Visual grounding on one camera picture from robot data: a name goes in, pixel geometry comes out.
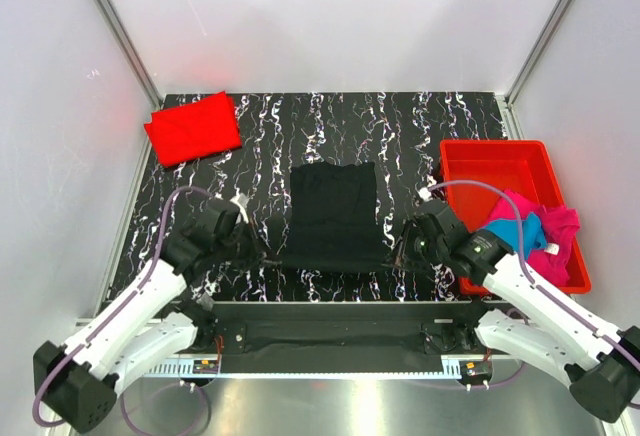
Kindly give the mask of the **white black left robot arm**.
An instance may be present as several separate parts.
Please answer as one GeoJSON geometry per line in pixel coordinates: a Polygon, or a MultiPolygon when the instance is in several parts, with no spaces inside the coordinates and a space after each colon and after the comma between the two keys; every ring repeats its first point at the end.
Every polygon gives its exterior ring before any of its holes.
{"type": "Polygon", "coordinates": [[[246,195],[210,197],[194,220],[168,232],[176,198],[169,196],[153,256],[133,282],[63,343],[46,341],[35,351],[31,412],[38,426],[89,432],[132,383],[172,355],[222,352],[224,337],[201,280],[218,265],[258,265],[268,248],[246,195]]]}

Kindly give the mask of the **black t shirt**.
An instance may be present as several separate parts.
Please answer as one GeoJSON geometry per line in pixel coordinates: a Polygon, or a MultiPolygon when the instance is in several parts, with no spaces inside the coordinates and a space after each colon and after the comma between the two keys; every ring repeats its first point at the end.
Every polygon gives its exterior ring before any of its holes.
{"type": "Polygon", "coordinates": [[[285,267],[343,273],[383,269],[387,253],[376,219],[375,164],[328,162],[291,169],[285,267]]]}

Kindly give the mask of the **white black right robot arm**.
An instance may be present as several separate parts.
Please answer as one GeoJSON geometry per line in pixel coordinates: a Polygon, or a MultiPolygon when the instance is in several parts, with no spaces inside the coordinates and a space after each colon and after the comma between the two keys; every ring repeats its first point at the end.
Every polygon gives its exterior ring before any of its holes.
{"type": "Polygon", "coordinates": [[[618,328],[549,283],[493,232],[470,232],[441,200],[423,203],[404,224],[393,265],[419,271],[442,264],[468,276],[526,316],[474,301],[454,340],[466,352],[482,346],[552,376],[592,416],[616,422],[639,393],[639,329],[618,328]]]}

